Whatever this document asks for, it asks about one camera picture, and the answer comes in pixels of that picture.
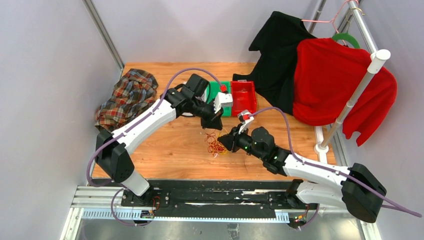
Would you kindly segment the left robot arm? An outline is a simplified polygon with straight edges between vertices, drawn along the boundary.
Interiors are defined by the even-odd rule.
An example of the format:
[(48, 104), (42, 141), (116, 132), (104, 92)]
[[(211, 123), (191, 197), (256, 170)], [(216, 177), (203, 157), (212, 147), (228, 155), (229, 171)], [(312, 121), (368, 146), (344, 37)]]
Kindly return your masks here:
[(160, 99), (130, 123), (113, 132), (102, 130), (97, 135), (95, 163), (115, 182), (129, 190), (140, 206), (149, 206), (153, 187), (136, 170), (130, 155), (150, 135), (185, 113), (200, 118), (203, 129), (222, 130), (224, 108), (233, 104), (228, 88), (220, 84), (220, 91), (211, 102), (202, 96), (210, 82), (192, 74), (186, 83), (169, 87)]

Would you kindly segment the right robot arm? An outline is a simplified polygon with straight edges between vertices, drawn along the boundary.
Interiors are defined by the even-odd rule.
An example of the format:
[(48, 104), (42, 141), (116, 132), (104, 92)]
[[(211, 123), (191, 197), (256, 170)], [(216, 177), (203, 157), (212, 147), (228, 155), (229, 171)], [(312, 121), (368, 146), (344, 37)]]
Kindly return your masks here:
[(243, 150), (262, 161), (272, 174), (294, 177), (286, 203), (294, 209), (303, 204), (324, 204), (346, 209), (357, 219), (374, 223), (383, 206), (386, 188), (360, 163), (351, 167), (330, 165), (311, 160), (275, 144), (264, 128), (239, 133), (234, 127), (217, 139), (228, 151)]

